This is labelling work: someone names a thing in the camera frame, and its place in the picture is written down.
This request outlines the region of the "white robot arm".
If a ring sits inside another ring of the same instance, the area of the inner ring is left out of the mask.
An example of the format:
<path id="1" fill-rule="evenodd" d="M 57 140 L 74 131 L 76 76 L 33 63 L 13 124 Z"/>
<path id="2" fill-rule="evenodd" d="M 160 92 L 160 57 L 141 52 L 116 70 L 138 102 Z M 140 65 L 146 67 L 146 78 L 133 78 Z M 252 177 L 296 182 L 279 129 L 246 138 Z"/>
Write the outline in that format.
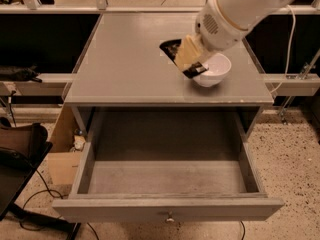
<path id="1" fill-rule="evenodd" d="M 181 41 L 174 63 L 187 77 L 205 71 L 215 53 L 241 41 L 268 15 L 294 0 L 207 0 L 195 21 L 195 33 Z"/>

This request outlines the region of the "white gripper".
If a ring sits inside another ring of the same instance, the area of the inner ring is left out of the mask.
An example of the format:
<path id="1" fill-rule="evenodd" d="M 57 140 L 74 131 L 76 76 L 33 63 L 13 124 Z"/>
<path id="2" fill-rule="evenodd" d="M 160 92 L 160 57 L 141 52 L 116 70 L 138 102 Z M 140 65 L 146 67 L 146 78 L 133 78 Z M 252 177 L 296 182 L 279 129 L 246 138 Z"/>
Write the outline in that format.
<path id="1" fill-rule="evenodd" d="M 208 0 L 198 13 L 195 23 L 198 34 L 187 35 L 181 41 L 174 63 L 183 74 L 201 74 L 208 51 L 223 51 L 241 41 L 247 29 L 233 23 L 219 8 L 217 0 Z"/>

